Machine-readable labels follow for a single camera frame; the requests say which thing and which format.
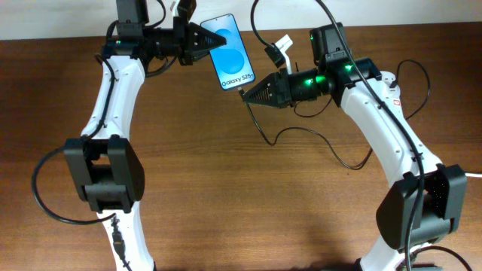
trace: blue phone screen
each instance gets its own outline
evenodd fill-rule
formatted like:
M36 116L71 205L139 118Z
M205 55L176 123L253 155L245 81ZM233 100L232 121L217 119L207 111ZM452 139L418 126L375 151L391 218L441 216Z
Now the blue phone screen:
M223 90L230 90L255 80L243 40L232 14L201 23L201 26L226 38L226 45L211 50L211 59Z

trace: cable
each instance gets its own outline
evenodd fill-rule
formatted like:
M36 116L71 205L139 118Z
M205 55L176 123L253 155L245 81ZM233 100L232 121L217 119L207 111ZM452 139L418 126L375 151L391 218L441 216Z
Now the cable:
M425 97L425 99L423 100L423 103L421 104L420 107L418 107L417 110L415 110L412 114L410 114L408 117L405 118L405 120L409 120L410 118L412 118L415 114L417 114L420 110L422 110L422 108L425 107L425 105L427 104L427 102L429 101L429 98L430 98L430 92L431 92L431 89L432 89L432 82L430 81L430 76L429 76L429 73L427 72L427 70L425 69L425 67L420 64L419 62L415 61L415 60L412 60L412 59L406 59L404 61L401 61L399 64L398 64L398 67L397 67L397 76L395 77L395 81L393 81L392 85L393 86L397 86L398 85L398 80L399 80L399 75L400 75L400 67L402 64L406 63L406 62L411 62L411 63L415 63L417 64L423 71L423 73L425 74L425 77L427 79L427 96Z
M111 64L107 61L106 58L104 57L101 57L101 56L96 56L96 58L98 59L100 57L100 59L102 59L102 61L105 63L105 65L108 67L108 70L111 72L111 84L109 86L109 89L108 89L108 93L107 93L107 98L105 99L105 105L104 105L104 111L102 113L102 116L99 120L99 124L97 124L97 128L88 136L85 136L83 137L82 139L84 141L88 141L88 140L91 140L100 130L101 128L104 126L104 121L105 121L105 116L107 115L107 110L108 110L108 104L110 102L110 99L111 99L111 95L112 95L112 90L114 89L114 84L115 84L115 81L117 80L116 77L115 77L115 74L114 74L114 70L112 69L112 66ZM75 220L75 219L70 219L70 218L64 218L64 217L61 217L59 215L57 215L56 213L52 212L45 204L44 202L42 201L40 195L38 194L38 188L37 188L37 177L38 177L38 173L40 172L40 169L42 168L42 166L50 159L52 158L53 156L55 156L56 154L59 154L61 152L63 152L67 147L66 146L62 146L60 148L57 148L53 151L51 151L50 153L48 153L47 155L45 155L41 160L40 162L38 162L37 166L35 167L33 173L32 173L32 183L31 183L31 186L32 186L32 192L33 192L33 197L35 199L35 201L37 202L38 206L40 206L40 209L42 209L42 211L44 211L50 218L53 218L57 221L60 221L60 222L63 222L63 223L67 223L67 224L72 224L72 225L91 225L91 224L96 224L96 223L102 223L104 221L108 221L110 219L112 219L113 217L115 217L115 214L112 214L112 215L109 215L108 217L106 218L102 218L102 219L95 219L95 220L90 220L90 221L79 221L79 220Z
M107 33L105 34L105 40L107 41L108 39L112 38L112 35L114 34L114 29L115 26L119 23L119 20L115 20L112 22L108 28L107 28Z
M166 6L164 6L164 3L162 2L162 0L157 0L157 2L159 2L160 6L163 9L163 18L160 19L160 21L157 22L157 23L153 23L150 26L145 26L145 28L153 29L153 28L159 26L161 23L163 23L164 19L166 19Z
M413 257L416 257L418 254L420 254L424 251L429 251L429 250L438 250L438 251L447 252L448 254L451 254L452 256L457 258L457 260L460 261L460 263L467 269L467 271L472 271L472 268L468 265L467 261L462 256L460 256L455 251L453 251L449 248L444 248L444 247L441 247L441 246L432 245L432 246L425 247L425 248L419 248L419 249L415 250L412 253L412 255L413 255Z
M325 142L326 142L326 145L330 148L331 150L331 153L335 156L335 158L337 158L338 162L340 162L344 167L346 167L347 169L351 169L351 170L360 170L362 169L365 164L367 163L368 159L370 158L370 155L371 153L373 152L373 150L370 149L370 151L368 152L368 155L363 159L363 161L361 163L359 163L358 165L356 166L350 166L349 164L345 163L345 161L343 161L339 156L338 154L334 151L333 147L331 146L329 140L326 139L326 137L324 137L322 134L320 134L319 132L316 132L316 131L313 131L311 129L308 129L308 128L304 128L304 127L288 127L288 128L284 128L283 130L279 131L278 134L276 135L275 139L274 139L274 142L270 142L270 140L266 137L266 135L264 134L263 130L261 129L261 127L259 126L258 122L256 121L256 118L255 116L253 115L253 112L251 110L251 107L249 106L249 104L247 102L245 102L245 105L248 109L248 112L249 112L249 115L251 116L251 119L253 120L253 123L255 123L256 125L256 128L258 128L258 131L259 133L261 134L261 136L263 136L263 139L264 141L269 145L269 146L274 146L276 145L276 143L278 142L278 138L281 136L281 134L283 134L284 132L288 131L288 130L292 130L292 129L297 129L297 130L302 130L302 131L306 131L306 132L311 132L312 134L314 135L317 135L319 136L320 138L322 138Z
M40 206L40 209L42 209L42 211L44 211L49 217L57 220L57 221L60 221L60 222L63 222L63 223L67 223L67 224L72 224L72 225L91 225L91 224L95 224L95 223L99 223L99 222L104 222L104 221L108 221L110 220L111 218L113 218L115 216L115 214L113 215L110 215L106 218L102 218L102 219L96 219L96 220L91 220L91 221L79 221L79 220L74 220L74 219L70 219L70 218L64 218L64 217L61 217L59 215L57 215L56 213L52 212L45 204L44 202L42 201L42 199L40 198L40 196L38 195L38 188L37 188L37 176L38 176L38 173L40 172L40 169L41 167L45 164L45 162L47 162L50 158L52 158L53 156L55 156L56 154L59 154L61 152L63 152L64 150L66 149L66 146L62 146L60 148L57 148L53 151L51 151L50 153L48 153L47 155L45 155L41 160L40 162L38 163L38 165L35 167L34 171L33 171L33 175L32 175L32 192L33 192L33 196L34 196L34 199L35 201L37 202L37 204Z
M477 173L466 173L465 176L471 177L471 178L482 178L482 174L477 174Z
M258 40L266 45L267 47L272 47L273 45L272 44L269 44L267 43L258 33L258 30L256 29L256 26L255 26L255 9L256 9L256 5L258 4L258 1L259 0L255 0L255 2L253 3L253 5L251 6L251 27L253 28L253 32L255 33L256 35L256 38L258 38Z
M129 266L130 262L126 260L126 243L124 239L122 239L122 233L119 231L118 224L119 220L112 218L112 246L114 247L115 253L119 256L119 259L122 260L124 267L126 267L128 271L133 271Z
M403 125L400 123L400 121L397 119L397 117L393 114L393 112L390 111L390 109L388 108L386 103L384 101L382 101L380 99L380 97L374 92L373 88L367 82L367 79L363 76L362 72L360 72L360 69L356 65L356 62L353 59L353 56L348 49L348 45L346 44L345 40L343 39L343 36L341 35L340 29L338 28L338 25L337 25L337 21L334 19L333 15L331 14L328 7L321 0L316 0L316 2L323 8L326 15L328 16L331 23L333 24L334 30L337 33L338 38L340 39L341 45L342 45L343 49L345 50L347 56L349 57L349 61L353 64L353 67L355 68L355 71L356 71L357 75L363 81L363 84L367 87L368 92L370 92L370 94L373 96L375 101L378 104L380 104L381 108L383 108L383 110L389 115L389 117L393 120L393 122L398 127L400 132L404 135L405 139L407 140L407 143L409 144L409 146L411 147L411 149L413 151L413 155L415 156L416 163L419 167L419 183L418 183L418 188L417 188L417 195L416 195L415 203L413 204L412 211L410 213L407 232L406 232L406 236L405 236L405 262L407 264L407 271L411 271L412 267L410 265L410 237L411 237L411 234L412 234L413 220L415 218L415 211L417 210L418 205L420 204L420 202L423 199L423 189L425 187L425 172L424 172L424 168L423 168L422 158L420 156L419 151L416 148L415 143L413 142L412 138L408 134L407 130L403 127Z
M312 114L312 115L302 115L302 114L298 114L298 112L296 112L296 108L298 107L299 104L301 104L302 102L298 102L294 108L293 108L293 112L298 116L298 117L316 117L318 116L319 114L323 113L323 111L330 105L331 101L333 101L333 98L330 98L330 100L326 103L325 107L318 113L316 114Z
M148 72L147 74L145 74L145 77L151 78L151 77L163 74L165 71L167 71L169 68L171 68L172 64L174 64L174 62L177 59L178 59L178 57L174 56L174 58L171 60L171 62L169 64L167 64L167 57L166 57L166 62L162 65L162 67L160 67L159 69L157 69L153 72Z

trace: white wall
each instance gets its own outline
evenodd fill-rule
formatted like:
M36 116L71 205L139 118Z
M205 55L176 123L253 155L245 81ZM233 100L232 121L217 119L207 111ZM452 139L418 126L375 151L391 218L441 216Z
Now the white wall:
M172 0L164 3L169 10ZM345 26L449 23L482 20L482 0L325 0ZM252 1L197 0L192 21L234 14L240 30L250 30ZM162 16L148 0L151 22ZM0 39L59 38L104 35L117 18L115 0L0 0ZM261 0L256 9L259 29L313 28L328 24L313 0ZM163 26L172 25L168 11Z

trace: connector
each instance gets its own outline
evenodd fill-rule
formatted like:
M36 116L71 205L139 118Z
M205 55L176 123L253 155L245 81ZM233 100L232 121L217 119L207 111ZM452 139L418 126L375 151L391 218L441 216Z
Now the connector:
M122 239L122 233L117 227L119 220L117 218L112 218L111 226L114 228L112 231L112 245L114 246L115 253L119 256L120 260L124 261L126 259L126 244Z
M276 45L273 44L273 46L266 47L264 48L264 51L271 58L271 61L273 61L277 68L286 63L285 57Z

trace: green led light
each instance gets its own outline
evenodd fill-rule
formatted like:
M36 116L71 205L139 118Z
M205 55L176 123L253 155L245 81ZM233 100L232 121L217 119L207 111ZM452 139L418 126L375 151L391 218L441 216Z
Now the green led light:
M326 77L325 76L316 76L316 83L321 83L323 82L324 80L326 80Z

